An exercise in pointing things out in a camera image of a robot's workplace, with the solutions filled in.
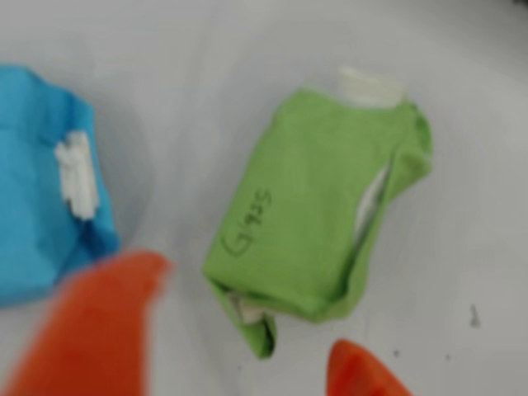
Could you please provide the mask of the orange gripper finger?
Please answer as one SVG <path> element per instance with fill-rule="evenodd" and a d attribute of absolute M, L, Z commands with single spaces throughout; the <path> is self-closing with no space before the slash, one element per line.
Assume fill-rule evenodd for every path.
<path fill-rule="evenodd" d="M 149 305 L 170 263 L 115 256 L 68 280 L 3 395 L 145 395 Z"/>
<path fill-rule="evenodd" d="M 327 396 L 411 396 L 408 388 L 363 346 L 337 340 L 330 351 Z"/>

